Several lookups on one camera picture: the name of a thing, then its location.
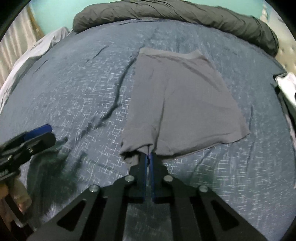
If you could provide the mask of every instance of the black clamp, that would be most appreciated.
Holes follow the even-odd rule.
[[[185,185],[154,153],[138,155],[129,175],[107,187],[91,185],[27,241],[122,240],[127,204],[145,200],[148,165],[153,202],[170,204],[174,241],[266,240],[206,185]]]
[[[32,155],[52,147],[55,142],[52,127],[46,124],[2,144],[0,146],[0,183],[5,183],[8,188],[12,188],[15,177],[20,174],[20,166],[28,162]],[[11,209],[16,224],[23,227],[27,223],[27,215],[19,210],[10,194],[4,200]]]

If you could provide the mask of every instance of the bed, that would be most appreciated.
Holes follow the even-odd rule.
[[[198,49],[222,75],[251,133],[165,165],[188,185],[206,184],[268,240],[280,240],[296,216],[295,152],[273,74],[282,66],[230,33],[168,19],[129,19],[72,32],[22,76],[0,115],[0,143],[45,123],[58,144],[22,166],[38,228],[91,184],[128,173],[121,133],[139,50]],[[125,240],[172,240],[169,206],[128,207]]]

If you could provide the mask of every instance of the teal wall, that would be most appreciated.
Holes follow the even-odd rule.
[[[45,34],[66,26],[72,28],[74,16],[86,6],[110,0],[32,0],[34,17]],[[260,17],[263,0],[191,0],[198,4],[226,7],[235,12]]]

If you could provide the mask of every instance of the dark green cloth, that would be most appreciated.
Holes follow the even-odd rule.
[[[131,0],[93,4],[76,14],[73,30],[80,33],[105,23],[147,18],[172,19],[217,28],[260,47],[273,57],[279,49],[275,33],[266,23],[253,16],[241,15],[223,7],[177,0]]]

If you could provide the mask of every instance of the screw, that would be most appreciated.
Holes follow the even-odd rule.
[[[206,185],[200,185],[198,189],[200,192],[207,192],[209,190]]]
[[[129,183],[132,182],[135,178],[132,175],[127,175],[124,179]]]
[[[170,176],[170,175],[166,175],[164,178],[163,178],[166,182],[171,182],[173,180],[173,177]]]
[[[91,192],[97,192],[97,191],[99,190],[99,186],[93,184],[93,185],[91,185],[91,186],[89,187],[89,190],[90,190]]]

